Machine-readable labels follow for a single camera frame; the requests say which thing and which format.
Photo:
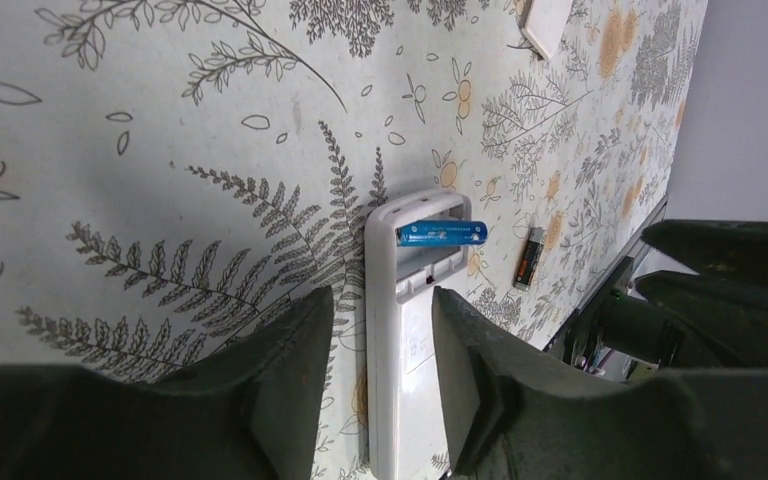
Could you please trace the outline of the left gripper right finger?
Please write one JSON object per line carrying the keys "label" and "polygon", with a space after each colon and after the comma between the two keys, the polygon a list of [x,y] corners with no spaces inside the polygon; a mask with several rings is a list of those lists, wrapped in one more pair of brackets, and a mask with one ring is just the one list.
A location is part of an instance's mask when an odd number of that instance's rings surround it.
{"label": "left gripper right finger", "polygon": [[442,287],[432,329],[457,479],[768,479],[768,369],[613,382]]}

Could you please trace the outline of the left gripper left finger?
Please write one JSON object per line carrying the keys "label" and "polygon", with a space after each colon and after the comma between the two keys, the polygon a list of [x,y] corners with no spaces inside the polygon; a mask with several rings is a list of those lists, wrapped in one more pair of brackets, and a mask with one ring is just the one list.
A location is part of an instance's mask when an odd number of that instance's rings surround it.
{"label": "left gripper left finger", "polygon": [[154,383],[0,365],[0,479],[306,479],[333,323],[320,287]]}

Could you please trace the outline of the white remote control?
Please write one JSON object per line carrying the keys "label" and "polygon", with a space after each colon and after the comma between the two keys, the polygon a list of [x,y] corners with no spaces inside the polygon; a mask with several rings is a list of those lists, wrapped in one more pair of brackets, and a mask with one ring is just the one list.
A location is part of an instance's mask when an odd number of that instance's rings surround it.
{"label": "white remote control", "polygon": [[432,300],[437,286],[464,289],[468,250],[402,247],[397,230],[420,220],[470,217],[466,197],[439,188],[391,200],[366,221],[368,453],[377,479],[443,479],[449,473]]}

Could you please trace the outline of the blue AA battery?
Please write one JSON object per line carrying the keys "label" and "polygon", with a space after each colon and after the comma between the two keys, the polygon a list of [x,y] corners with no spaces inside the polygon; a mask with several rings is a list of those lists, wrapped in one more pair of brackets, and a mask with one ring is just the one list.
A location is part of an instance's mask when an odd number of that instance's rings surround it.
{"label": "blue AA battery", "polygon": [[399,247],[449,247],[481,245],[488,227],[480,221],[422,220],[395,230]]}

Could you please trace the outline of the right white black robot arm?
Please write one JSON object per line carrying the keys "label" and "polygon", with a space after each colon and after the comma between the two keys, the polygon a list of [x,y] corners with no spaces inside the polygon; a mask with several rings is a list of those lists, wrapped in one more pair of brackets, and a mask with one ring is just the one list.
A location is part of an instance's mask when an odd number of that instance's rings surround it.
{"label": "right white black robot arm", "polygon": [[768,368],[768,222],[670,219],[642,239],[689,270],[608,294],[601,343],[661,368]]}

